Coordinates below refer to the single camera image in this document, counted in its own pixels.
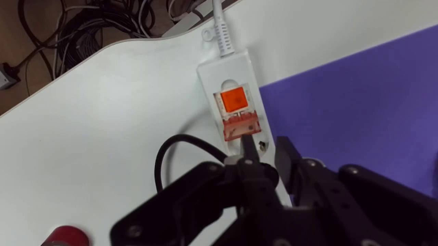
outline purple surface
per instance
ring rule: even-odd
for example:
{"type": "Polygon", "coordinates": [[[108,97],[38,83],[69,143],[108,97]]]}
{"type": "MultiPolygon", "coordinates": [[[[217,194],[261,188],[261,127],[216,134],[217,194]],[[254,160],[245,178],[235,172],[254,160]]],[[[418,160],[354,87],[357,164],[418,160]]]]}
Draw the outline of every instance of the purple surface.
{"type": "Polygon", "coordinates": [[[438,198],[438,27],[261,87],[273,135],[438,198]]]}

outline white plug adapter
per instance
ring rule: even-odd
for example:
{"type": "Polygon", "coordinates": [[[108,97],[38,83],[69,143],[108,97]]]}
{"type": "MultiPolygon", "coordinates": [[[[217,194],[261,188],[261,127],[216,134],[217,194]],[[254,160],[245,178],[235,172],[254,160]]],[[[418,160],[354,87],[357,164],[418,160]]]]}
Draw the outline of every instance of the white plug adapter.
{"type": "Polygon", "coordinates": [[[266,152],[271,130],[247,50],[197,68],[210,112],[228,154],[239,154],[239,137],[251,134],[258,154],[266,152]]]}

